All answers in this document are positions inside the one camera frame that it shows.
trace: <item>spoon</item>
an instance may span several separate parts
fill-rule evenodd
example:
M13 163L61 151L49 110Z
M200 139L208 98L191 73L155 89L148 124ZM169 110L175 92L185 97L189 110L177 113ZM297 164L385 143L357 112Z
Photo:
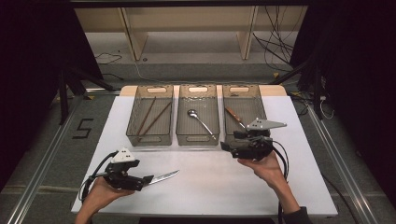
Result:
M202 125L204 125L204 127L207 129L207 131L208 131L210 134L213 134L213 133L210 131L210 129L199 119L198 113L197 113L196 110L190 109L189 111L187 111L187 114L188 114L190 117L192 117L192 118L198 119L198 121L200 121L200 122L202 123Z

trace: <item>knife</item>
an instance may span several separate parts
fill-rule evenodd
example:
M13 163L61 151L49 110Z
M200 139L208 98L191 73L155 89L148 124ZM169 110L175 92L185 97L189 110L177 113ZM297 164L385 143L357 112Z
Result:
M170 178L170 177L173 177L173 176L177 175L178 172L180 172L180 171L179 171L179 170L176 170L176 171L171 172L171 173L166 174L166 175L160 175L160 176L154 177L154 178L152 178L152 180L147 184L147 186L148 186L148 185L155 184L155 183L158 183L158 182L163 181L163 180L165 180L165 179L168 179L168 178Z
M241 125L242 128L246 129L245 125L242 123L242 120L235 114L235 112L233 112L233 110L230 107L225 107L225 109L231 116L233 116L233 118L236 120L236 122L239 123L239 125Z

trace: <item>human hand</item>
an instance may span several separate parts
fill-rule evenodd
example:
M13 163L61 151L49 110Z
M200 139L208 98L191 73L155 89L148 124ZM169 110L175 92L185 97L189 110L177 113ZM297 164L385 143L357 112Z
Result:
M76 224L89 223L91 217L119 197L133 194L134 190L114 189L103 177L96 178L76 217Z
M261 161L238 159L238 162L253 169L254 174L263 179L272 189L286 182L274 151Z

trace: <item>sleeve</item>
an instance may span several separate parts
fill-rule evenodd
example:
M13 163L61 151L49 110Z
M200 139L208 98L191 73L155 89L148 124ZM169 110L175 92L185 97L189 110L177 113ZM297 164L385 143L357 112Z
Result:
M297 212L287 215L284 214L283 219L285 219L286 224L312 224L306 211L306 207L301 207Z

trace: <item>hand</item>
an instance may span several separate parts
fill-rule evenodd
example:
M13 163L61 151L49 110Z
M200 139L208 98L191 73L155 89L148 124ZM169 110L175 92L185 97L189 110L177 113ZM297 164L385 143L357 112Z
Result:
M300 205L294 198L289 184L283 176L274 151L261 161L238 159L238 162L253 169L254 174L263 179L274 190L285 214L300 210Z
M76 224L89 223L93 214L108 206L119 197L133 194L134 190L114 189L109 186L103 177L98 177L92 189L81 206L76 217Z

